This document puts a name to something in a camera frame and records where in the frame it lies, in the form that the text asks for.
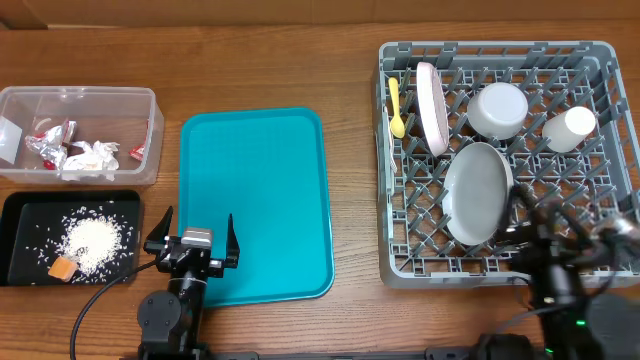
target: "white oval plate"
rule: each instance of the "white oval plate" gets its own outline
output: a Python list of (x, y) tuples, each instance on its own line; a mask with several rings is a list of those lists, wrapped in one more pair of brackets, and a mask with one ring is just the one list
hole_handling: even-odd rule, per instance
[(444, 180), (449, 190), (442, 201), (447, 227), (465, 245), (478, 245), (491, 238), (509, 190), (513, 174), (507, 159), (485, 143), (468, 145), (451, 162)]

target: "white cup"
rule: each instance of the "white cup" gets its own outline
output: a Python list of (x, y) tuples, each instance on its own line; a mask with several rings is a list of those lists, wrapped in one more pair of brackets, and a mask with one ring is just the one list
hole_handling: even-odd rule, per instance
[(524, 93), (507, 83), (494, 83), (471, 98), (469, 124), (485, 137), (509, 139), (522, 129), (529, 105)]
[(542, 136), (551, 139), (549, 149), (564, 153), (578, 146), (595, 127), (593, 112), (576, 106), (547, 121), (542, 128)]

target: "black tray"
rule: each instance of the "black tray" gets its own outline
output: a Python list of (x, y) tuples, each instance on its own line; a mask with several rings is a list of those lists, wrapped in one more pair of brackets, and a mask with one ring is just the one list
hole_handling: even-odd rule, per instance
[[(106, 216), (117, 215), (120, 224), (126, 221), (126, 227), (120, 231), (125, 247), (119, 251), (115, 261), (105, 265), (110, 273), (105, 271), (103, 277), (83, 277), (77, 271), (71, 282), (65, 283), (48, 275), (47, 266), (51, 266), (58, 255), (55, 246), (47, 239), (60, 242), (61, 236), (66, 234), (63, 217), (69, 218), (72, 211), (81, 206), (87, 208), (85, 213), (72, 215), (78, 221), (93, 217), (91, 210)], [(137, 265), (142, 209), (140, 196), (133, 190), (19, 192), (10, 195), (0, 219), (0, 286), (103, 284), (115, 279)], [(44, 258), (38, 258), (40, 252), (34, 248), (43, 249), (43, 254), (48, 257), (46, 263)]]

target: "yellow spoon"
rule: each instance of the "yellow spoon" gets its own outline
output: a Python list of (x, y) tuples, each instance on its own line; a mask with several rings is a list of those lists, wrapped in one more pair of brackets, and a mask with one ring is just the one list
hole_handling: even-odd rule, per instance
[(391, 102), (393, 103), (393, 118), (389, 126), (391, 133), (398, 139), (404, 137), (404, 122), (400, 117), (400, 99), (398, 91), (398, 80), (394, 77), (389, 78), (389, 92), (391, 93)]

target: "crumpled wrapper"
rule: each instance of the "crumpled wrapper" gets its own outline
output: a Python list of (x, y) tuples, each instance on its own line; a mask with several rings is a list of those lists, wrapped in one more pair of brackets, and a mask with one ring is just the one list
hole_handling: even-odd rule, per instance
[[(82, 148), (84, 153), (69, 157), (62, 166), (63, 170), (101, 171), (117, 170), (120, 167), (118, 160), (113, 156), (113, 153), (118, 151), (118, 146), (120, 145), (118, 143), (102, 143), (100, 141), (96, 141), (92, 147), (86, 141), (78, 141), (71, 145)], [(87, 174), (83, 176), (98, 177), (100, 174)], [(113, 174), (107, 174), (105, 177), (109, 181), (115, 180)], [(79, 180), (79, 178), (80, 176), (77, 175), (62, 173), (63, 180)]]
[(67, 160), (67, 146), (76, 133), (78, 124), (75, 121), (65, 121), (62, 125), (35, 135), (25, 136), (27, 148), (39, 154), (44, 167), (49, 170), (60, 170)]

